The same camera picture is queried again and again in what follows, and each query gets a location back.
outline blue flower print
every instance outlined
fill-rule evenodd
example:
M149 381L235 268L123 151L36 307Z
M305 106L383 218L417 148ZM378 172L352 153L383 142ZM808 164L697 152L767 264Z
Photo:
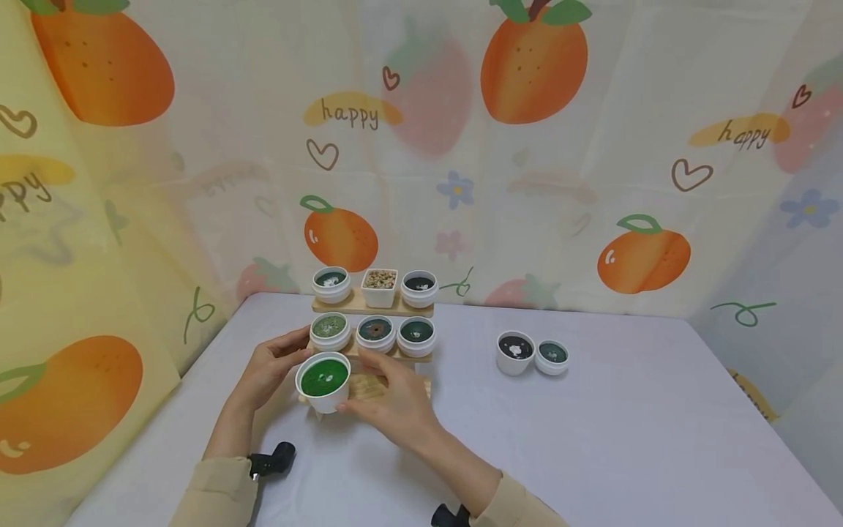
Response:
M443 196L450 196L451 202L448 206L452 211L457 208L459 202L466 205L474 204L474 181L468 178L460 178L454 170L448 172L448 183L436 185L436 190Z
M803 222L822 229L831 223L831 215L840 210L840 202L831 198L822 199L820 190L809 189L802 194L800 202L787 200L779 208L793 215L787 222L788 229L795 229Z

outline wooden stand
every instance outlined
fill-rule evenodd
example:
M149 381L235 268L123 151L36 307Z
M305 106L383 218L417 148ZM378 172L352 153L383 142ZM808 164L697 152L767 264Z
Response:
M352 327L352 338L348 341L345 347L340 350L340 353L345 355L349 358L349 360L357 360L360 357L360 345L357 344L357 341L354 340L354 335L357 334L357 328ZM314 348L313 344L308 344L308 347L314 350L314 353L318 353L319 350ZM410 357L409 355L405 355L399 348L398 342L395 341L395 344L392 345L392 349L386 352L384 355L392 357L393 359L402 362L402 363L429 363L433 360L433 353L429 353L424 357Z
M423 316L429 319L433 316L434 305L430 304L423 309L412 308L405 304L404 299L401 297L401 291L395 291L395 301L392 303L391 308L370 308L366 305L363 291L360 288L352 288L352 293L348 295L348 298L338 304L326 304L318 298L314 298L312 307L316 313L338 311L344 315Z
M404 299L401 297L401 292L396 291L395 301L392 303L391 308L370 308L366 305L366 299L363 297L363 293L360 288L352 288L352 293L348 295L348 298L338 304L325 304L318 298L314 298L312 307L313 311L316 313L329 313L331 311L336 311L338 313L343 313L344 315L386 315L400 317L423 316L429 319L433 316L433 305L434 304L431 304L424 309L410 307L405 304ZM345 354L349 360L352 361L352 371L355 369L355 364L359 364L360 358L360 347L357 345L353 336L356 334L357 328L352 327L351 340L340 350L340 353ZM316 351L312 344L309 347ZM421 358L405 355L398 348L398 342L392 346L392 349L390 349L386 355L397 361L401 361L402 363L408 363L414 369L417 363L429 363L433 360L433 353ZM428 377L424 377L424 385L427 389L427 397L430 398L431 381ZM387 390L385 379L370 374L350 374L348 378L348 387L348 398L358 401L377 400L386 395ZM308 405L308 400L303 395L298 396L298 401ZM324 414L316 412L316 418L319 421L322 420L323 416Z

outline small white jar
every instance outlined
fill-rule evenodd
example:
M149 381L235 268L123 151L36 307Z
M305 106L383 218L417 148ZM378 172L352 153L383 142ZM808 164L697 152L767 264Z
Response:
M334 336L319 336L314 333L314 327L320 320L326 319L330 316L337 316L342 318L346 325L342 330ZM348 319L342 313L331 311L330 313L323 313L314 319L310 324L310 341L314 347L320 352L339 352L348 344L352 338L352 325L348 323Z
M414 342L404 338L404 328L413 323L413 322L420 322L422 324L430 326L431 335L425 341L421 342ZM423 316L412 316L409 319L404 320L401 322L401 326L398 328L398 348L408 357L415 357L421 358L425 357L433 351L433 347L436 346L436 327L433 325L433 322L429 319L426 319Z
M549 358L545 357L542 354L541 348L544 345L552 345L555 347L559 347L564 355L564 360L561 362L554 362ZM557 341L541 341L539 342L539 347L536 349L535 353L535 367L539 369L539 371L543 374L548 375L560 375L562 372L568 369L568 360L571 358L571 354L568 353L566 347L562 346Z
M427 278L433 285L428 289L420 291L418 289L409 288L407 280L412 278ZM436 300L436 293L439 291L439 282L432 272L428 271L410 271L401 278L401 296L404 298L405 304L412 308L422 309L426 308Z
M314 364L321 363L326 360L336 360L343 363L346 366L346 370L348 371L348 376L346 377L346 382L342 384L339 388L332 391L327 395L320 395L320 396L311 396L304 393L302 390L302 378L304 374L314 366ZM337 352L326 352L326 353L317 353L313 355L313 357L309 358L308 360L304 361L304 363L298 367L298 371L296 372L296 390L300 393L305 399L308 400L310 405L319 413L334 413L336 411L336 406L342 402L348 401L348 394L349 394L349 384L348 381L352 377L352 364L348 360L348 357L343 355L342 353Z
M367 338L363 338L360 335L360 328L363 327L364 324L369 322L370 320L386 320L389 322L389 333L383 337L378 339L377 341L372 341ZM371 352L375 353L386 353L392 349L392 346L395 344L395 335L398 331L395 329L395 324L389 318L383 315L370 315L365 319L360 321L360 325L357 326L357 330L354 331L354 338L357 340L357 344L360 347L365 347Z
M391 289L367 288L366 279L369 274L375 271L387 271L395 275L395 283L392 284ZM388 309L395 303L395 286L398 282L398 271L396 269L369 269L363 275L363 281L360 282L360 289L363 291L363 297L366 299L366 305L375 309Z
M501 350L501 341L508 336L516 336L525 340L532 352L525 358L512 358ZM504 331L496 340L497 348L497 367L506 375L520 375L533 362L533 357L537 353L535 342L529 336L521 331Z
M319 285L319 278L329 272L340 272L346 275L346 277L342 282L332 285ZM348 295L352 293L352 279L348 276L348 271L343 267L322 267L314 274L313 279L310 281L310 287L316 293L316 298L321 302L325 304L338 304L348 298Z

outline fabric backdrop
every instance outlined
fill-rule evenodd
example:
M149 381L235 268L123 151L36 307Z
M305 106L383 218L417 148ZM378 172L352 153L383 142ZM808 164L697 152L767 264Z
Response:
M0 506L61 524L243 298L339 265L689 318L840 507L841 22L835 0L3 2Z

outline white tablecloth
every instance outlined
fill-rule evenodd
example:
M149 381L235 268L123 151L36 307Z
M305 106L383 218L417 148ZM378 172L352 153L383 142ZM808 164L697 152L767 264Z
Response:
M68 525L166 525L255 344L309 323L310 301L249 298ZM843 524L683 320L449 304L433 320L440 345L419 371L444 426L572 527ZM569 371L502 375L507 329L563 342ZM259 416L255 447L290 441L298 457L263 486L255 525L423 526L439 503L455 510L412 455L351 417L317 422L295 399L286 382Z

